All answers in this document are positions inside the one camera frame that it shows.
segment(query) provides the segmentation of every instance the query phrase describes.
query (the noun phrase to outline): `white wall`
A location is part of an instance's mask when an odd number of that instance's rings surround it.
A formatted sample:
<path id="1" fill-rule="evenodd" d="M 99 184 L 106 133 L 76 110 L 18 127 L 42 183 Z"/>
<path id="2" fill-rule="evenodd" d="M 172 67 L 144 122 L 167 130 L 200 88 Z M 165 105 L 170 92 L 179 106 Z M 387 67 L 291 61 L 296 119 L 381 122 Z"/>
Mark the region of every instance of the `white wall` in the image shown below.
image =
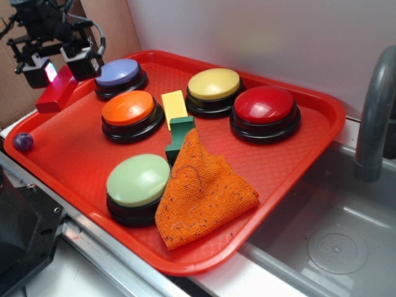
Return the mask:
<path id="1" fill-rule="evenodd" d="M 394 0 L 127 0 L 143 50 L 318 90 L 360 118 L 375 63 L 396 44 Z"/>

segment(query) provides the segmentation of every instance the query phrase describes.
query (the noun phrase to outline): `orange cloth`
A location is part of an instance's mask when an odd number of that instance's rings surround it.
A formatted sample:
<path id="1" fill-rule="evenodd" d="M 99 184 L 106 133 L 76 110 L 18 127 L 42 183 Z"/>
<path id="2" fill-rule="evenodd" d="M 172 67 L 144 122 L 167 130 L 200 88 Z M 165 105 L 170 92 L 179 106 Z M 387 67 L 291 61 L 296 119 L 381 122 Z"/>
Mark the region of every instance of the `orange cloth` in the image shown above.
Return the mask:
<path id="1" fill-rule="evenodd" d="M 205 236 L 258 205 L 258 193 L 191 130 L 179 152 L 155 222 L 168 250 Z"/>

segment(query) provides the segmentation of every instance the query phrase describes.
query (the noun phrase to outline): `sink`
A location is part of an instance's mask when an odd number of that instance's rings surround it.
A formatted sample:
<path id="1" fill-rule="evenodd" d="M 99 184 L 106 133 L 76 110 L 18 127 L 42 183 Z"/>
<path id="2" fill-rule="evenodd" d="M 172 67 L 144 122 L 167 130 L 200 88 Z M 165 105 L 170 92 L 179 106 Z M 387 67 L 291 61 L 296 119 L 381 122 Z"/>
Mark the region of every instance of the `sink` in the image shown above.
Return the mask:
<path id="1" fill-rule="evenodd" d="M 364 183 L 354 155 L 332 143 L 240 252 L 308 296 L 395 296 L 396 165 Z"/>

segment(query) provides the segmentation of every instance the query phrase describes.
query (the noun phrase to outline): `gray faucet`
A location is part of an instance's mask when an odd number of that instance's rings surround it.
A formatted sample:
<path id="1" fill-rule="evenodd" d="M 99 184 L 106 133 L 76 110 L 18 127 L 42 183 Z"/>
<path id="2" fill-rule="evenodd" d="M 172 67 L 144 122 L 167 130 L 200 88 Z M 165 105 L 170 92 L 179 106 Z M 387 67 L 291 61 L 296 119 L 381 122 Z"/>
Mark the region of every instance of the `gray faucet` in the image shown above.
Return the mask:
<path id="1" fill-rule="evenodd" d="M 379 57 L 364 103 L 354 168 L 354 175 L 360 181 L 377 181 L 382 157 L 396 158 L 395 96 L 396 45 L 393 45 Z"/>

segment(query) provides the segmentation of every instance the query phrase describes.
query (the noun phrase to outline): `plastic tray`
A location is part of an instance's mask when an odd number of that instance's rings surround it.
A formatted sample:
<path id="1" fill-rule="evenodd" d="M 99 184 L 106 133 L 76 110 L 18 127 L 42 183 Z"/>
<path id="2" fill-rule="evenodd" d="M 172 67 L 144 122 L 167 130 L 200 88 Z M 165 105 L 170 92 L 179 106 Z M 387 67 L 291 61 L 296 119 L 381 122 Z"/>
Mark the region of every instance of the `plastic tray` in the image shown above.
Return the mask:
<path id="1" fill-rule="evenodd" d="M 162 51 L 132 54 L 147 72 L 150 92 L 162 104 L 161 94 L 182 90 L 189 79 L 213 64 Z M 301 110 L 301 126 L 290 138 L 271 145 L 237 139 L 229 119 L 196 118 L 204 147 L 224 155 L 232 168 L 259 193 L 259 206 L 211 234 L 174 251 L 167 251 L 156 226 L 127 228 L 117 224 L 106 207 L 106 180 L 123 160 L 141 153 L 165 156 L 171 143 L 166 124 L 150 138 L 136 144 L 114 144 L 101 131 L 105 102 L 93 91 L 94 80 L 80 84 L 60 113 L 33 113 L 7 136 L 6 152 L 61 197 L 101 226 L 150 265 L 168 275 L 188 276 L 226 261 L 281 201 L 345 123 L 345 111 L 334 98 L 293 85 L 239 72 L 247 88 L 277 85 L 289 90 Z M 35 143 L 21 153 L 12 145 L 19 132 L 29 132 Z"/>

